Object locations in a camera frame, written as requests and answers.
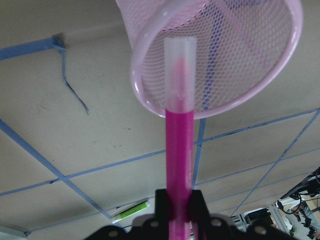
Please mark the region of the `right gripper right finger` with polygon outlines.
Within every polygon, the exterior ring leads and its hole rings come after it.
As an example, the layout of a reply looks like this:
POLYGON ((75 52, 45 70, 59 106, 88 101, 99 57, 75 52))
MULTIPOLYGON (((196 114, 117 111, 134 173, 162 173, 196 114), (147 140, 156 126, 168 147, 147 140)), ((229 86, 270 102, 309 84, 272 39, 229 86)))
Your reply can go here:
POLYGON ((197 240, 294 240, 290 234, 266 224, 254 223, 245 232, 225 215, 211 214, 200 190, 193 190, 189 202, 189 215, 195 224, 197 240))

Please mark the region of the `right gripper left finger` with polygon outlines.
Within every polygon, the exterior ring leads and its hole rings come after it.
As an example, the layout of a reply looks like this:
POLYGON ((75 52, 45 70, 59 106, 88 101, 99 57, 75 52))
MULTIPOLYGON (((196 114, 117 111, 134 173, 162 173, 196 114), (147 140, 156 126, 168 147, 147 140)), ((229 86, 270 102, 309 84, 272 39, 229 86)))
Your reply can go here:
POLYGON ((168 240, 171 203, 165 189, 155 191, 154 213, 136 217, 131 230, 104 226, 87 237, 88 240, 168 240))

